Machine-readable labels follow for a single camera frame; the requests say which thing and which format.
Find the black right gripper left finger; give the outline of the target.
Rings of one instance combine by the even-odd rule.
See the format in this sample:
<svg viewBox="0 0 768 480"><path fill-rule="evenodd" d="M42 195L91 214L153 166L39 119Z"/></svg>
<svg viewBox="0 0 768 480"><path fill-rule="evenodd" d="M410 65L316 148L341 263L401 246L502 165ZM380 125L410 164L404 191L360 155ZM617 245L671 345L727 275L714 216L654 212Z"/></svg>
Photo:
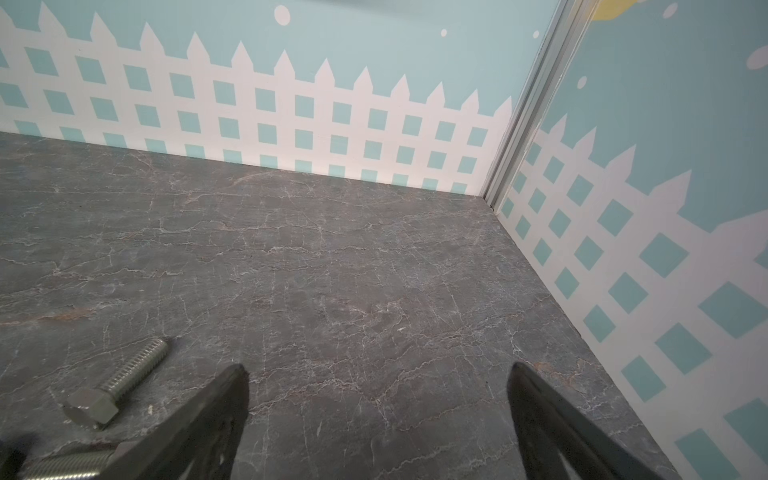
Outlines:
<svg viewBox="0 0 768 480"><path fill-rule="evenodd" d="M249 374L232 364L98 477L229 479L248 413Z"/></svg>

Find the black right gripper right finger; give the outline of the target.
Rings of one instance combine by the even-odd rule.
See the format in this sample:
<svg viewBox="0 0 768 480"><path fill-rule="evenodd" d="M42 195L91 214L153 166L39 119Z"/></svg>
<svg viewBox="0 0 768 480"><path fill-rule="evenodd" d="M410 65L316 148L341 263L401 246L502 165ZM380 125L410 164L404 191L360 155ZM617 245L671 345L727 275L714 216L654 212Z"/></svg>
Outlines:
<svg viewBox="0 0 768 480"><path fill-rule="evenodd" d="M512 365L506 384L518 449L529 479L658 479L530 366Z"/></svg>

